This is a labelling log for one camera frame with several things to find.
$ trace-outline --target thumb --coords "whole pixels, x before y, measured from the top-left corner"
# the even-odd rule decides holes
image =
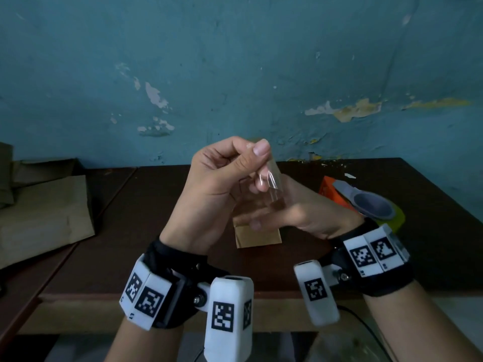
[[[255,231],[272,231],[284,226],[298,226],[299,222],[296,210],[290,207],[252,219],[250,227]]]
[[[217,170],[221,176],[221,182],[231,187],[240,179],[249,176],[265,164],[270,157],[270,144],[266,139],[261,139],[250,146],[228,165]]]

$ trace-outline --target person's left hand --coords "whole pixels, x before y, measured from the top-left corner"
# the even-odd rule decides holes
[[[251,179],[270,158],[270,144],[230,137],[202,148],[191,161],[186,184],[161,232],[162,243],[205,255],[225,230],[240,192],[240,181],[256,192],[266,191]]]

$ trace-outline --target dark brown tabletop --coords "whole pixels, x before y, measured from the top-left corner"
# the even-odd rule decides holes
[[[328,175],[392,200],[406,214],[399,235],[422,285],[431,292],[483,291],[483,224],[404,160],[282,162],[279,167],[315,191]],[[168,221],[188,170],[187,165],[139,168],[105,210],[98,234],[78,245],[41,298],[118,298],[134,262]],[[280,245],[237,249],[229,223],[210,251],[209,262],[251,277],[258,298],[301,297],[293,265],[316,259],[328,248],[295,228],[281,229],[281,237]]]
[[[94,218],[99,217],[134,171],[134,168],[86,170]],[[7,290],[0,297],[0,351],[33,312],[39,303],[37,295],[76,245],[78,243],[0,271]]]

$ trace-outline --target black wristband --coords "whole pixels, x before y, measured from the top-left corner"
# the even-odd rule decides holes
[[[204,294],[197,287],[198,283],[211,283],[216,277],[229,274],[210,266],[207,261],[207,256],[173,249],[161,243],[159,238],[149,244],[144,254],[144,264],[152,273],[172,283],[154,320],[154,328],[171,329],[184,324],[198,312],[193,300]]]
[[[319,260],[321,265],[332,263],[342,268],[340,273],[344,273],[345,277],[340,277],[341,284],[346,284],[372,297],[384,296],[400,290],[414,280],[413,268],[409,262],[369,277],[362,277],[359,274],[343,242],[378,228],[379,226],[374,220],[365,218],[364,223],[359,227],[339,237],[332,238],[330,243],[334,250]]]

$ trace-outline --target table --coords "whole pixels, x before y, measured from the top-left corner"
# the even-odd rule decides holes
[[[412,255],[421,284],[433,295],[483,290],[483,224],[400,158],[279,163],[283,173],[317,191],[324,175],[381,194],[400,206],[399,235]],[[122,319],[118,298],[137,257],[161,231],[181,193],[189,166],[141,167],[104,211],[98,234],[81,242],[39,297],[43,303],[23,333],[115,331]],[[355,179],[344,176],[350,173]],[[255,330],[312,330],[293,265],[318,258],[323,241],[295,228],[281,229],[283,243],[237,249],[228,224],[209,253],[210,264],[251,277]],[[362,307],[354,292],[335,292]],[[188,323],[203,329],[199,313]]]
[[[123,187],[134,168],[86,170],[93,217],[102,212]],[[37,297],[78,245],[71,244],[19,262],[2,270],[7,293],[0,298],[0,351],[13,338],[40,303]]]

